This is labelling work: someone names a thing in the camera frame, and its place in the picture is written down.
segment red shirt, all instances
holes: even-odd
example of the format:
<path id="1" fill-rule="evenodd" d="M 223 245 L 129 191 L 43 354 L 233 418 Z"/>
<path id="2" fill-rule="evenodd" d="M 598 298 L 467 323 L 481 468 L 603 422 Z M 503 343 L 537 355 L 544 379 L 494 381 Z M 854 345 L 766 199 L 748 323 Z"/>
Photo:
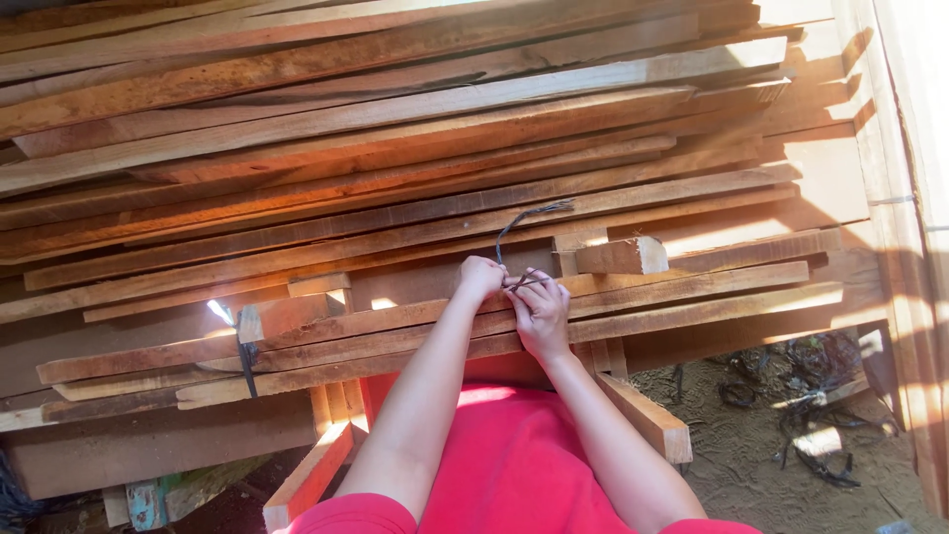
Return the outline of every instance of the red shirt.
<path id="1" fill-rule="evenodd" d="M 287 534 L 633 532 L 593 477 L 567 407 L 555 393 L 466 387 L 421 523 L 388 497 L 329 499 Z M 743 525 L 681 521 L 661 534 L 760 534 Z"/>

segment hand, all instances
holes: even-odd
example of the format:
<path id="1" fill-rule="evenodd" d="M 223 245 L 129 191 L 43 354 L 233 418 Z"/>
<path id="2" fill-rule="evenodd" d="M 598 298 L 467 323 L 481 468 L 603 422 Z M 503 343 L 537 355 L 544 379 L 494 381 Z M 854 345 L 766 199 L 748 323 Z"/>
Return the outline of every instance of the hand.
<path id="1" fill-rule="evenodd" d="M 541 281 L 504 293 L 514 305 L 521 343 L 543 364 L 572 354 L 567 335 L 570 292 L 542 271 L 528 272 Z"/>
<path id="2" fill-rule="evenodd" d="M 478 304 L 501 289 L 508 268 L 480 256 L 468 256 L 458 267 L 455 295 L 477 299 Z"/>

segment person's left hand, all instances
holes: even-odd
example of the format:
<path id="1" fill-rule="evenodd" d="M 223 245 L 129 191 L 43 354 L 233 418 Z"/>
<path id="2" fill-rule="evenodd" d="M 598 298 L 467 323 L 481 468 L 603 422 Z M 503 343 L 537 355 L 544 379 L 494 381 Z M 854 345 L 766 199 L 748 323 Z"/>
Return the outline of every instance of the person's left hand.
<path id="1" fill-rule="evenodd" d="M 470 296 L 478 302 L 497 293 L 501 282 L 508 275 L 508 268 L 496 261 L 480 256 L 468 256 L 455 276 L 455 295 Z"/>

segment person's right hand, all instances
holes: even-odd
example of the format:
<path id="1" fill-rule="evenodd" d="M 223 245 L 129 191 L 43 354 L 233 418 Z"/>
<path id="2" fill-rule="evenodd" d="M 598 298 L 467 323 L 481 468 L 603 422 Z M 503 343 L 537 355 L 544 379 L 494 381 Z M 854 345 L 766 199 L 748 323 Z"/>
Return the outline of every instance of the person's right hand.
<path id="1" fill-rule="evenodd" d="M 570 292 L 542 271 L 528 272 L 541 281 L 504 291 L 514 305 L 521 343 L 541 363 L 571 355 L 567 336 Z"/>

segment forearm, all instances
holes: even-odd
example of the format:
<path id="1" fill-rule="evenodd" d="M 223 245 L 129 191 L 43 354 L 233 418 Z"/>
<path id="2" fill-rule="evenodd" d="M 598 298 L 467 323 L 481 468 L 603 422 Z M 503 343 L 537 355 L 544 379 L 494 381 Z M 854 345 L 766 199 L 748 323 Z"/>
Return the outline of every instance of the forearm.
<path id="1" fill-rule="evenodd" d="M 380 493 L 421 517 L 455 416 L 480 304 L 464 294 L 452 297 L 386 396 L 337 495 Z"/>
<path id="2" fill-rule="evenodd" d="M 649 534 L 675 521 L 706 517 L 685 480 L 626 421 L 575 356 L 543 365 L 573 416 L 597 481 L 630 528 Z"/>

